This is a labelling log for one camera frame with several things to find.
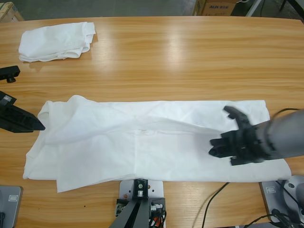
black cable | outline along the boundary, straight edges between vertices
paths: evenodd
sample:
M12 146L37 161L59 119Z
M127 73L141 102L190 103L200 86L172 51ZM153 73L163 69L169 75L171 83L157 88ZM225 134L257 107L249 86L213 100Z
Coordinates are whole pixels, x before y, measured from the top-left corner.
M273 143L271 142L271 140L269 139L269 129L270 129L270 126L271 126L271 124L272 124L274 118L275 118L277 115L279 115L279 114L282 113L282 112L290 111L290 110L298 111L299 109L298 109L298 108L284 108L284 109L278 111L278 112L275 113L275 114L272 116L272 118L268 121L268 123L267 123L267 125L266 125L266 127L265 127L265 129L264 129L264 138L265 138L265 141L266 141L267 145L268 145L273 151L275 151L276 149L275 149Z
M166 210L162 209L161 212L155 213L155 215L153 216L153 218L149 222L149 227L151 227L151 228L156 228L156 227L157 228L163 228L166 217L167 217L167 211Z
M164 218L163 218L163 220L162 220L162 223L160 224L160 228L163 228L163 226L164 226L164 224L165 224L165 220L166 220L166 217L167 217L167 211L165 211L165 216L164 216Z
M284 189L284 191L294 200L294 202L297 203L298 207L302 208L300 203L289 193L289 191L287 191L287 189L284 187L284 185L278 181L276 181L276 183L278 183L282 189Z
M252 224L254 224L255 222L259 221L260 219L263 219L265 217L270 217L270 216L273 216L273 217L276 217L279 221L282 221L282 217L287 217L290 219L290 217L284 213L272 213L272 214L267 214L267 215L263 215L255 220L253 220L252 222L250 222L248 225L245 225L244 228L248 228L249 226L251 226Z
M211 203L211 201L213 200L214 197L216 197L216 195L218 195L220 193L220 191L222 191L227 185L229 184L229 182L227 182L226 184L224 184L212 197L211 199L209 200L208 204L207 204L207 207L206 207L206 210L205 210L205 214L204 214L204 219L203 219L203 224L201 226L201 228L204 228L204 225L205 225L205 220L206 220L206 215L207 215L207 210L208 210L208 207Z
M263 9L263 7L264 7L265 1L266 1L266 0L263 1L262 7L261 7L261 10L260 10L260 17L262 17L262 9Z

folded white cloth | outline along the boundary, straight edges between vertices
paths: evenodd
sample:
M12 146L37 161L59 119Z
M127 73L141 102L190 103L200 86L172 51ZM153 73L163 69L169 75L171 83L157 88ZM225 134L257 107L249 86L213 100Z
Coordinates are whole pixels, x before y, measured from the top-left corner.
M252 124L269 120L264 101L97 103L75 95L47 101L46 129L27 153L23 178L57 180L58 192L111 180L255 182L288 179L281 160L231 166L208 154L210 139L238 127L225 105Z
M78 58L90 50L94 23L80 22L46 26L22 34L19 59L25 62Z

screw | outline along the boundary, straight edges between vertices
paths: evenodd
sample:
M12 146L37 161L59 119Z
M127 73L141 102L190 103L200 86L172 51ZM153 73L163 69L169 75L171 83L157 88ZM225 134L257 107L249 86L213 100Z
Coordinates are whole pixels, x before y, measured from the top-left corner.
M143 197L143 191L137 191L137 197Z

wooden table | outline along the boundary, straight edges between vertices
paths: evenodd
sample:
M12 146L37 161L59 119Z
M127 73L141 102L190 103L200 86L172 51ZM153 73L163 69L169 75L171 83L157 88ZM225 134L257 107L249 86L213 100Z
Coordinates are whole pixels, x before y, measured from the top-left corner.
M25 30L93 21L97 35L79 59L22 63ZM271 114L304 107L304 27L300 21L241 17L86 18L0 24L0 67L18 65L17 82L0 90L35 115L47 101L74 94L103 101L257 100ZM55 181L23 180L38 132L0 129L0 184L24 192L18 228L108 227L118 181L56 193ZM304 175L304 157L286 159ZM203 201L223 183L165 182L168 228L200 227ZM266 214L258 183L232 183L212 202L206 227L247 224Z

gray robot arm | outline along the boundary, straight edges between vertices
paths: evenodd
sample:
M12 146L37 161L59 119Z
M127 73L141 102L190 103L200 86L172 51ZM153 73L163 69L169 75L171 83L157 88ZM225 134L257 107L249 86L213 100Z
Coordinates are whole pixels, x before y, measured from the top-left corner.
M231 157L232 165L304 155L304 109L281 110L297 111L257 125L251 125L247 116L234 107L225 106L224 110L239 129L210 140L210 155Z

